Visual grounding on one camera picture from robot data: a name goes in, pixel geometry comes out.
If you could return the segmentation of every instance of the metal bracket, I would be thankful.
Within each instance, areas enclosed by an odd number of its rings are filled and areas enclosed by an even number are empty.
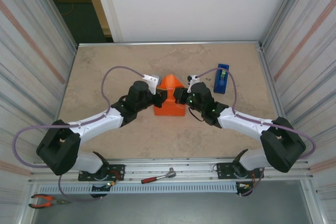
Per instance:
[[[125,175],[125,165],[109,165],[108,168],[108,173],[105,178],[103,179],[96,179],[92,173],[88,172],[82,172],[80,171],[78,174],[78,181],[94,181],[94,182],[101,182],[101,181],[117,181],[117,176],[114,171],[118,172],[120,175],[119,180],[123,181],[124,180],[124,175]]]
[[[145,80],[149,86],[149,90],[152,94],[156,94],[156,86],[158,86],[159,78],[154,76],[148,76],[144,74],[143,80]]]
[[[253,179],[252,172],[254,173],[255,179],[261,176],[261,170],[258,168],[247,172],[244,177],[239,177],[233,169],[233,163],[217,163],[216,169],[218,179]]]
[[[187,93],[191,93],[191,86],[199,82],[199,78],[196,75],[188,76],[189,88]]]

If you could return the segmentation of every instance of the white wall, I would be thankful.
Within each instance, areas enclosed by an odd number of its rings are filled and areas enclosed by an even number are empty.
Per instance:
[[[260,40],[282,0],[101,0],[115,42]]]

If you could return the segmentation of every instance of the cable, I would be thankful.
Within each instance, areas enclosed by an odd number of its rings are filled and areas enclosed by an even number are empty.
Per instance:
[[[60,175],[60,176],[58,177],[58,190],[59,190],[60,193],[61,193],[64,197],[66,197],[67,199],[69,199],[69,200],[71,200],[71,201],[75,201],[75,202],[90,202],[90,201],[95,201],[95,200],[101,199],[101,197],[99,197],[99,198],[93,198],[93,199],[77,199],[77,198],[72,198],[72,197],[66,195],[66,194],[64,193],[64,191],[62,190],[62,188],[61,188],[61,179],[62,179],[62,175]]]
[[[127,69],[127,70],[130,70],[134,73],[136,73],[137,75],[139,75],[140,77],[144,77],[143,74],[140,74],[139,72],[137,72],[136,70],[132,69],[132,68],[129,68],[129,67],[125,67],[125,66],[115,66],[113,68],[110,68],[104,75],[102,81],[101,81],[101,87],[100,87],[100,92],[101,92],[101,95],[103,96],[103,98],[106,100],[107,104],[108,104],[108,108],[106,109],[105,111],[105,114],[108,114],[110,112],[110,109],[111,109],[111,102],[110,100],[107,98],[107,96],[105,95],[104,93],[104,83],[105,83],[105,80],[106,80],[106,77],[107,75],[114,69],[116,68],[122,68],[122,69]],[[84,126],[84,125],[87,125],[87,124],[90,124],[90,123],[94,123],[102,118],[105,117],[105,114],[102,114],[100,117],[98,118],[95,118],[95,119],[92,119],[92,120],[89,120],[85,123],[82,123],[81,126]],[[34,126],[29,126],[29,127],[25,127],[21,130],[19,130],[15,136],[13,137],[13,142],[12,142],[12,151],[13,151],[13,154],[14,156],[16,157],[16,159],[23,165],[25,166],[28,166],[28,167],[32,167],[32,168],[49,168],[47,165],[33,165],[33,164],[30,164],[30,163],[27,163],[25,162],[18,154],[17,152],[17,149],[16,149],[16,141],[19,137],[19,135],[25,131],[28,131],[28,130],[32,130],[32,129],[67,129],[67,128],[73,128],[73,127],[79,127],[80,125],[79,124],[71,124],[71,125],[34,125]]]
[[[252,177],[252,183],[254,185],[254,183],[256,181],[256,175],[255,175],[255,173],[253,171],[251,172],[251,177]]]
[[[263,167],[263,168],[262,168],[262,171],[261,171],[261,174],[260,174],[260,178],[259,178],[258,181],[256,182],[255,186],[252,187],[249,191],[247,191],[247,192],[245,192],[245,193],[243,193],[243,194],[240,194],[240,196],[245,196],[245,195],[251,193],[254,189],[257,188],[257,186],[259,185],[259,183],[260,183],[262,177],[264,176],[264,171],[265,171],[265,168]]]
[[[190,114],[191,114],[193,117],[195,117],[195,118],[196,118],[197,120],[199,120],[200,122],[204,122],[204,119],[203,119],[203,120],[199,119],[197,116],[194,115],[193,112],[191,112],[190,107],[188,107],[188,110],[189,110]]]
[[[316,150],[316,143],[315,143],[315,141],[310,136],[308,136],[307,134],[305,134],[305,133],[303,133],[301,131],[296,131],[294,129],[291,129],[291,128],[288,128],[288,127],[285,127],[285,126],[281,126],[281,125],[277,125],[277,124],[273,124],[273,123],[263,123],[261,121],[253,120],[253,119],[250,119],[250,118],[246,118],[246,117],[244,117],[244,116],[239,115],[238,113],[236,113],[236,110],[235,110],[236,103],[237,103],[237,87],[236,87],[236,82],[235,82],[232,74],[227,69],[225,69],[225,68],[213,68],[213,69],[210,69],[208,71],[205,71],[204,73],[201,73],[197,77],[200,78],[200,77],[206,75],[207,73],[210,73],[210,72],[215,71],[215,70],[224,70],[225,72],[227,72],[230,75],[230,77],[232,79],[233,88],[234,88],[234,92],[235,92],[235,100],[234,100],[233,105],[232,105],[232,111],[233,111],[233,114],[236,117],[241,118],[241,119],[246,120],[246,121],[249,121],[249,122],[258,123],[260,125],[267,125],[267,126],[270,126],[270,127],[275,127],[275,128],[283,129],[283,130],[286,130],[286,131],[290,131],[290,132],[296,133],[298,135],[301,135],[301,136],[307,138],[311,142],[311,144],[312,144],[312,149],[308,153],[306,153],[303,156],[299,157],[299,159],[303,159],[303,158],[306,158],[306,157],[310,156]]]
[[[116,179],[120,180],[120,175],[119,175],[119,173],[116,170],[109,170],[108,173],[115,173]]]
[[[71,4],[71,10],[68,11],[67,13],[61,13],[61,15],[62,15],[62,16],[68,15],[68,14],[72,13],[74,10],[75,10],[75,6],[74,6],[74,4],[72,3],[72,4]]]

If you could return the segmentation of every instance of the red handle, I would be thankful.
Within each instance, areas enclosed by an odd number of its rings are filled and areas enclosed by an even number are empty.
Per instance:
[[[28,206],[30,206],[31,208],[35,208],[35,209],[40,209],[40,208],[45,208],[45,207],[51,207],[52,203],[50,202],[51,200],[54,199],[53,196],[50,195],[45,195],[45,194],[35,194],[33,196],[31,196],[32,199],[35,198],[43,198],[45,200],[47,200],[47,202],[42,203],[40,205],[36,205],[36,204],[29,204]]]
[[[156,181],[156,177],[143,179],[143,180],[141,180],[141,183],[142,184],[147,184],[147,183],[154,182],[154,181]]]

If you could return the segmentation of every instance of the mounting plate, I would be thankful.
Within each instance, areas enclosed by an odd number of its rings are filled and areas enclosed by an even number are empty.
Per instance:
[[[83,172],[80,171],[78,175],[78,181],[96,181],[96,182],[101,182],[101,181],[114,181],[116,182],[117,177],[115,176],[115,173],[112,171],[116,171],[120,175],[120,181],[124,180],[124,175],[125,175],[125,165],[109,165],[108,166],[108,174],[106,175],[105,178],[103,179],[96,179],[92,173],[88,172]]]
[[[256,179],[261,176],[261,170],[257,168],[251,171],[251,173],[247,173],[244,177],[238,177],[233,170],[233,163],[217,163],[216,168],[218,179],[252,179],[252,172],[254,172]]]

